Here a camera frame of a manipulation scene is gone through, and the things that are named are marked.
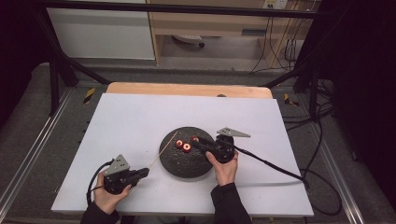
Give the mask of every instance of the person's left hand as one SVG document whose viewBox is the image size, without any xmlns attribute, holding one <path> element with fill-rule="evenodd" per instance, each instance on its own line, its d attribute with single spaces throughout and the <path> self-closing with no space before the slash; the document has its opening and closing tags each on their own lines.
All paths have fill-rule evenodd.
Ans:
<svg viewBox="0 0 396 224">
<path fill-rule="evenodd" d="M 103 186 L 104 182 L 105 182 L 105 171 L 102 171 L 98 175 L 96 188 Z M 131 185 L 128 185 L 127 187 L 125 187 L 125 189 L 122 191 L 121 194 L 117 194 L 117 195 L 107 192 L 104 187 L 95 189 L 93 191 L 93 195 L 95 197 L 94 202 L 102 211 L 110 215 L 114 212 L 114 210 L 116 210 L 117 204 L 122 199 L 128 196 L 131 187 L 132 187 Z"/>
</svg>

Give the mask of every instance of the white board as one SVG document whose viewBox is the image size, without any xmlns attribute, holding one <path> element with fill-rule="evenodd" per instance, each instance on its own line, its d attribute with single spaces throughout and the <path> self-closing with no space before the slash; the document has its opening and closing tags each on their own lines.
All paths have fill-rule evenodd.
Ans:
<svg viewBox="0 0 396 224">
<path fill-rule="evenodd" d="M 149 167 L 163 138 L 186 126 L 213 138 L 224 127 L 248 133 L 250 138 L 235 137 L 235 145 L 299 174 L 276 100 L 106 93 L 51 210 L 84 212 L 87 187 L 99 166 L 122 154 L 132 169 Z M 235 184 L 252 217 L 313 216 L 301 181 L 239 155 Z M 216 185 L 213 169 L 198 178 L 182 179 L 157 161 L 117 210 L 151 216 L 214 214 L 210 191 Z"/>
</svg>

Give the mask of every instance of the black jacket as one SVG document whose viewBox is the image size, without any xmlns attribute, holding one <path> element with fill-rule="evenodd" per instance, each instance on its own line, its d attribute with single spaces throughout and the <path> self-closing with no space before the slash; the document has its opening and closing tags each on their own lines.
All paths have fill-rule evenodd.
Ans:
<svg viewBox="0 0 396 224">
<path fill-rule="evenodd" d="M 210 193 L 215 205 L 216 224 L 251 224 L 250 217 L 242 205 L 235 183 L 216 186 Z M 82 216 L 81 224 L 114 224 L 120 216 L 117 211 L 106 214 L 95 204 L 91 203 Z"/>
</svg>

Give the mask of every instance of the wooden edge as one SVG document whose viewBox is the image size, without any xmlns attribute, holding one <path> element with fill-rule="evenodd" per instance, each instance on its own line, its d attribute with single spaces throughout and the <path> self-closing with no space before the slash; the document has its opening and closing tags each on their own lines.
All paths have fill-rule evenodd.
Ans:
<svg viewBox="0 0 396 224">
<path fill-rule="evenodd" d="M 268 88 L 245 86 L 215 86 L 190 84 L 159 84 L 113 82 L 106 93 L 126 94 L 156 94 L 156 95 L 190 95 L 190 96 L 218 96 L 273 99 Z"/>
</svg>

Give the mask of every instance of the dark stone disc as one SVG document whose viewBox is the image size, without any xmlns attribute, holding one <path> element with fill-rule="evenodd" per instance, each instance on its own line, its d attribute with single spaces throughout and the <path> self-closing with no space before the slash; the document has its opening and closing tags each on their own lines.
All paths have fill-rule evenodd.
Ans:
<svg viewBox="0 0 396 224">
<path fill-rule="evenodd" d="M 212 168 L 212 164 L 206 160 L 206 156 L 194 147 L 191 148 L 189 153 L 185 153 L 182 149 L 176 147 L 176 141 L 181 140 L 183 143 L 189 143 L 192 136 L 199 136 L 214 142 L 213 138 L 208 133 L 198 128 L 179 128 L 165 136 L 161 142 L 160 153 L 175 132 L 177 132 L 177 134 L 160 156 L 161 163 L 165 170 L 181 178 L 195 178 L 206 174 Z"/>
</svg>

